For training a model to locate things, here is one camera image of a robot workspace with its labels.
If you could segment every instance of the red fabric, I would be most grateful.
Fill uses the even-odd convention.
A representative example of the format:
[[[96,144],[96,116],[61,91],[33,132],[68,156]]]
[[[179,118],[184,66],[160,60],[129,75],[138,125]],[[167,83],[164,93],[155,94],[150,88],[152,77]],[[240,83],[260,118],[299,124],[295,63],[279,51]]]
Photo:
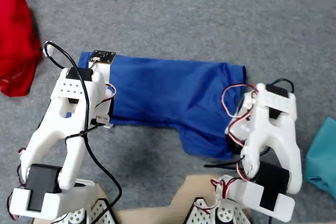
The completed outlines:
[[[41,55],[25,0],[0,0],[0,87],[9,97],[26,95]]]

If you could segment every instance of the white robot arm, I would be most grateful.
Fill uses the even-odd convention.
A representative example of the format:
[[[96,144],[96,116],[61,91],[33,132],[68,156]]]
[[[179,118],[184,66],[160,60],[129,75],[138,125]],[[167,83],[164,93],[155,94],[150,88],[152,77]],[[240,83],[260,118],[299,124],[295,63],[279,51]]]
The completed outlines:
[[[116,91],[108,81],[114,55],[95,51],[89,61],[90,68],[78,69],[89,98],[88,119],[95,124],[87,132],[101,125],[111,127],[109,111]],[[12,215],[54,220],[79,209],[90,209],[97,199],[94,182],[77,178],[85,151],[82,135],[87,100],[74,67],[62,69],[50,99],[38,129],[20,153],[24,188],[13,191],[9,208]],[[41,159],[50,148],[64,139],[67,156],[63,166],[43,164]]]
[[[244,94],[242,105],[235,115],[231,115],[225,106],[225,92],[229,88],[246,85],[253,91]],[[238,204],[240,208],[250,208],[284,222],[290,221],[295,201],[286,193],[298,193],[302,184],[300,150],[295,135],[295,95],[273,84],[259,83],[256,87],[234,84],[223,91],[222,105],[233,118],[225,133],[242,148],[236,164],[240,177],[224,175],[218,180],[213,179],[216,204],[206,211],[216,217],[210,219],[221,219],[221,215],[228,217],[229,213],[222,211],[219,214],[220,210],[231,209]],[[267,148],[275,151],[281,167],[259,160],[260,153]],[[225,168],[232,163],[217,167]],[[197,204],[195,207],[204,210]],[[233,219],[234,216],[222,218],[222,222]]]

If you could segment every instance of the teal fabric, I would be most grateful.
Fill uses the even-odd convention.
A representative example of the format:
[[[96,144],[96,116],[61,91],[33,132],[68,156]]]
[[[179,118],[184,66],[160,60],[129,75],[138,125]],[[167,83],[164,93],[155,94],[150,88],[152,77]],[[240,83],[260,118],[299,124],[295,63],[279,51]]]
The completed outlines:
[[[306,156],[306,180],[336,199],[336,121],[327,118]]]

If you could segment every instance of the gray table surface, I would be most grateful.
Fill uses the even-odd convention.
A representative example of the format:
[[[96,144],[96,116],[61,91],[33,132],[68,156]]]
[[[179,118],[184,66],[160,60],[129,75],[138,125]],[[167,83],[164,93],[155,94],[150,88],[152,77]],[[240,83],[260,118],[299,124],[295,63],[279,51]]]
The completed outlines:
[[[246,65],[252,83],[293,80],[303,157],[324,119],[336,115],[336,0],[26,1],[40,40],[53,40],[76,60],[83,50],[103,49],[134,57]],[[57,60],[68,65],[61,56]],[[17,181],[17,150],[28,143],[43,116],[58,76],[59,69],[42,59],[29,95],[0,95],[1,223],[11,223],[5,199]],[[209,159],[185,154],[175,130],[118,126],[90,133],[90,141],[124,189],[117,209],[168,205],[185,175],[225,172],[206,170],[202,166]],[[65,151],[60,142],[45,161],[61,165]],[[266,158],[275,159],[272,154]],[[116,195],[87,154],[80,177],[97,181],[111,199]],[[304,182],[294,198],[292,222],[336,220],[334,199],[313,185]],[[256,222],[266,222],[265,216],[256,216]]]

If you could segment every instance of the blue cloth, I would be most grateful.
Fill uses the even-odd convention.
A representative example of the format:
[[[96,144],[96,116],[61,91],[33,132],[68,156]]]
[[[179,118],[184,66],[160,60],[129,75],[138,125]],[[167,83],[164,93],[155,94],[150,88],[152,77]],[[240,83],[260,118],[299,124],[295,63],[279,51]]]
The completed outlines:
[[[336,121],[327,118],[306,156],[306,180],[336,199]]]
[[[91,54],[81,54],[80,67],[88,67]],[[245,81],[244,66],[116,55],[110,71],[110,83],[117,89],[113,124],[173,127],[187,153],[230,158],[224,135],[230,117],[221,106],[221,92]],[[226,93],[231,113],[242,92],[232,88]]]

